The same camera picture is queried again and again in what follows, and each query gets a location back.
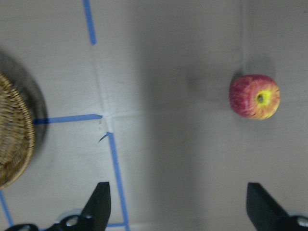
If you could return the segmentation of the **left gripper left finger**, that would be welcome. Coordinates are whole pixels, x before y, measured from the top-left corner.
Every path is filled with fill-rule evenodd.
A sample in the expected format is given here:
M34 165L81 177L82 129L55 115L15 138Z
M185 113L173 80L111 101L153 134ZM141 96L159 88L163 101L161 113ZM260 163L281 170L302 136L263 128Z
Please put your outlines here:
M69 215L52 224L48 231L104 231L111 214L108 182L99 182L81 213Z

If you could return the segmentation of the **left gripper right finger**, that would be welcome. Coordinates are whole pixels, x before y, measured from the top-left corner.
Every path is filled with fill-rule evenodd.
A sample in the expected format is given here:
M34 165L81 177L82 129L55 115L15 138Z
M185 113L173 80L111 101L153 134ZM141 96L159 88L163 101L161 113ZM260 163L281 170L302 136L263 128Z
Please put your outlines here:
M246 212L257 231L306 231L308 218L289 215L257 182L250 182L246 191Z

